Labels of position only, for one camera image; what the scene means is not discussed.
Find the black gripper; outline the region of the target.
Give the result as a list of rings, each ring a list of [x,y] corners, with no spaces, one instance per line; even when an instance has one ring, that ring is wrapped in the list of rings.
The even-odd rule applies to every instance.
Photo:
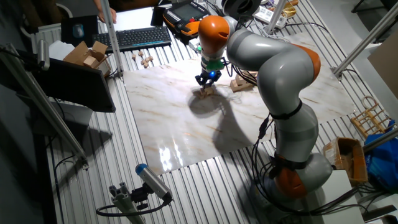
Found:
[[[211,72],[207,72],[207,71],[202,71],[202,73],[199,76],[195,77],[195,80],[197,81],[197,83],[204,87],[205,84],[210,83],[211,87],[214,88],[217,85],[217,81],[221,76],[221,71],[217,70],[217,71],[211,71]]]

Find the person's bare hand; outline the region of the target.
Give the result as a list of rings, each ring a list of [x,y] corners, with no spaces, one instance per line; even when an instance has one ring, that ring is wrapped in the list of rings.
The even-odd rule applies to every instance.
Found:
[[[113,23],[114,24],[116,24],[117,23],[117,15],[116,15],[116,11],[114,10],[114,9],[110,9],[110,11],[111,11],[111,16],[112,16],[112,20],[113,20]],[[99,20],[102,22],[102,23],[105,23],[106,21],[105,21],[105,18],[104,18],[104,13],[103,13],[103,10],[102,9],[99,9],[99,12],[98,12],[98,18],[99,18]]]

